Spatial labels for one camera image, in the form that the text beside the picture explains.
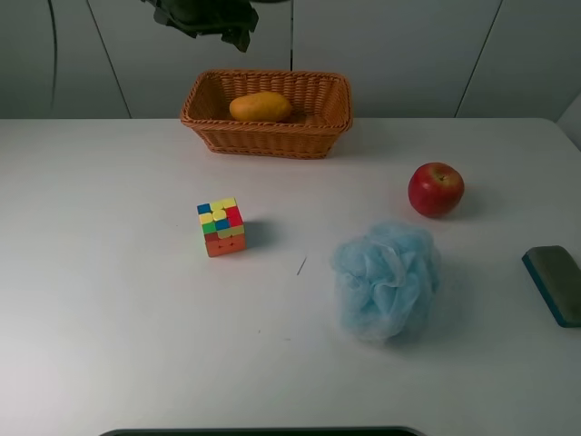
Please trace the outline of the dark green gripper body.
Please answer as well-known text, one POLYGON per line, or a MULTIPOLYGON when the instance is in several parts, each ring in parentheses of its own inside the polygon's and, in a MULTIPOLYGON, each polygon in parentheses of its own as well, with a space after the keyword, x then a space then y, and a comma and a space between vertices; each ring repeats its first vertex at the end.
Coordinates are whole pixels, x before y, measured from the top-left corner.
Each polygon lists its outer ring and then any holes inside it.
POLYGON ((259 21, 250 1, 238 0, 155 0, 153 19, 191 38, 220 35, 224 43, 245 53, 251 33, 259 21))

